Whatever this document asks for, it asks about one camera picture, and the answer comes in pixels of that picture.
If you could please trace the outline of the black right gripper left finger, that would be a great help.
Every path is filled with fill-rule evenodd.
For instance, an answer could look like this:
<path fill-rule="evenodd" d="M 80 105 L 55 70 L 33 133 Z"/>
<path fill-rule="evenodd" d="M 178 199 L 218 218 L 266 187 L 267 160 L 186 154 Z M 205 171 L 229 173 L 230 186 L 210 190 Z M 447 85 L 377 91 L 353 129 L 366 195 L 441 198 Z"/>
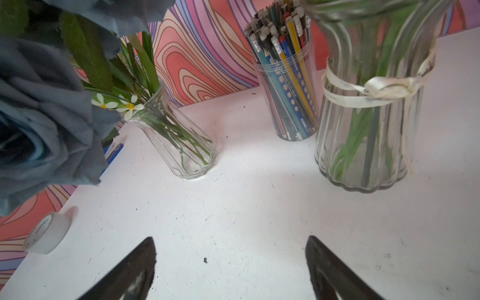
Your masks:
<path fill-rule="evenodd" d="M 145 300 L 154 280 L 155 264 L 155 243 L 147 237 L 80 298 Z"/>

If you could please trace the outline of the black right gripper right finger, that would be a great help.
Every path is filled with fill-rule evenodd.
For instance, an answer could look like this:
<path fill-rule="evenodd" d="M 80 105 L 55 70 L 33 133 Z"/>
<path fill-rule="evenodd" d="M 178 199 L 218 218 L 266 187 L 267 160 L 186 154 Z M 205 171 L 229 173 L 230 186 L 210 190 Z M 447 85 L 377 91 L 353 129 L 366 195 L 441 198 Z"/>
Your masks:
<path fill-rule="evenodd" d="M 383 298 L 316 236 L 308 238 L 305 256 L 317 300 L 381 300 Z"/>

